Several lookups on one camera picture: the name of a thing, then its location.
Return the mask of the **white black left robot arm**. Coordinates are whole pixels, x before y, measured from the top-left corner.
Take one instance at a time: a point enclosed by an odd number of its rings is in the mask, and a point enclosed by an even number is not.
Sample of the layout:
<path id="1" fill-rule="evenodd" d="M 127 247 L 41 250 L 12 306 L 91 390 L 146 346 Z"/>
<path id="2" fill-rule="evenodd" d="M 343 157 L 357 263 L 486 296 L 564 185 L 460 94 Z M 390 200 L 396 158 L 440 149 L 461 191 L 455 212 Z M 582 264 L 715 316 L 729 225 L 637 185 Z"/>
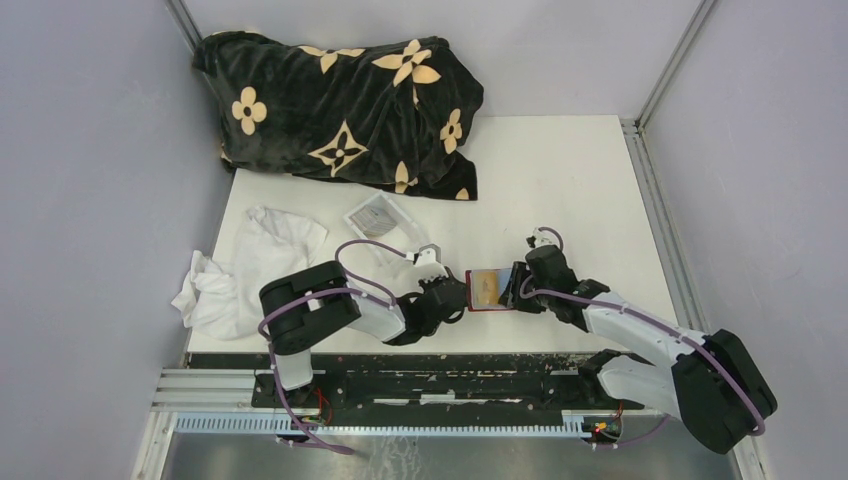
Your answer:
<path id="1" fill-rule="evenodd" d="M 467 308 L 467 286 L 441 268 L 419 280 L 420 290 L 394 300 L 351 285 L 338 261 L 328 261 L 272 281 L 259 291 L 264 318 L 259 334 L 269 344 L 276 392 L 291 406 L 307 404 L 315 382 L 311 349 L 350 328 L 390 346 L 414 344 Z"/>

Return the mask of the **red leather card holder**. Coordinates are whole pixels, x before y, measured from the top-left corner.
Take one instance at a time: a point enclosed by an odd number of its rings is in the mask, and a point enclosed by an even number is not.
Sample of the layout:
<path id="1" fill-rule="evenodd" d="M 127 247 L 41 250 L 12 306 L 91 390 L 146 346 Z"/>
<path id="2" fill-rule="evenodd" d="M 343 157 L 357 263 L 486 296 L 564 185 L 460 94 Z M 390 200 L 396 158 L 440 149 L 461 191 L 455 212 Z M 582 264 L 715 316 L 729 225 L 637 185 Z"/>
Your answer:
<path id="1" fill-rule="evenodd" d="M 471 312 L 508 311 L 501 302 L 511 278 L 510 268 L 474 269 L 465 272 L 468 310 Z"/>

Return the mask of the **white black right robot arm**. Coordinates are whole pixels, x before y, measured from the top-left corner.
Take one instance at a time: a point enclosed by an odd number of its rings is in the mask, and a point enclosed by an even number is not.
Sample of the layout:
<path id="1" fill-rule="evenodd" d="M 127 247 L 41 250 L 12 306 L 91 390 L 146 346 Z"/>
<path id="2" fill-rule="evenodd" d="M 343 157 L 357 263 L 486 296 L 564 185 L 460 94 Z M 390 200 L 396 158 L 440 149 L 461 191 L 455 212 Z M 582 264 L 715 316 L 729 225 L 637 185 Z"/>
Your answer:
<path id="1" fill-rule="evenodd" d="M 543 245 L 513 265 L 501 300 L 524 313 L 618 344 L 578 369 L 580 400 L 602 408 L 630 401 L 679 420 L 708 450 L 726 454 L 765 432 L 777 399 L 742 340 L 672 325 L 627 302 L 595 279 L 579 279 L 561 249 Z"/>

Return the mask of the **yellow credit card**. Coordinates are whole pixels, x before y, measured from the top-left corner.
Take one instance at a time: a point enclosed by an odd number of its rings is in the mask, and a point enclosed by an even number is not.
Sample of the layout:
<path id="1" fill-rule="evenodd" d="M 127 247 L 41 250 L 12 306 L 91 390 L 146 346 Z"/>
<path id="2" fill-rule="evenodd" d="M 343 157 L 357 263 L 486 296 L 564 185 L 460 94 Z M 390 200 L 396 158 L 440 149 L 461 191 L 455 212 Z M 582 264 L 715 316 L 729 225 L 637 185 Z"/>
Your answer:
<path id="1" fill-rule="evenodd" d="M 474 280 L 475 306 L 490 308 L 498 305 L 500 297 L 498 272 L 487 270 L 478 272 Z"/>

